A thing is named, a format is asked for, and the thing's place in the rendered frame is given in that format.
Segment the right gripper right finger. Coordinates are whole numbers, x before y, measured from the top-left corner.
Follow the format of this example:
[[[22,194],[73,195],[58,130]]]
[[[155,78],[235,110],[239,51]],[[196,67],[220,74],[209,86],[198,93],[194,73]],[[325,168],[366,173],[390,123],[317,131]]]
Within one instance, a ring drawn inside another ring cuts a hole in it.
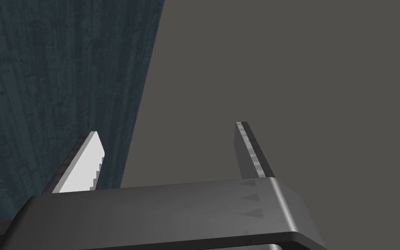
[[[242,179],[275,177],[247,122],[236,122],[234,149]]]

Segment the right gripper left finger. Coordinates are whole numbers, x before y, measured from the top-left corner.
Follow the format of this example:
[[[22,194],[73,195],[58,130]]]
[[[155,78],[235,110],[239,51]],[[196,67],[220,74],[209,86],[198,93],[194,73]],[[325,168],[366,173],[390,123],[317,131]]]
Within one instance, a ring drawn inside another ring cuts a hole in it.
[[[98,132],[83,134],[42,194],[95,190],[104,156]]]

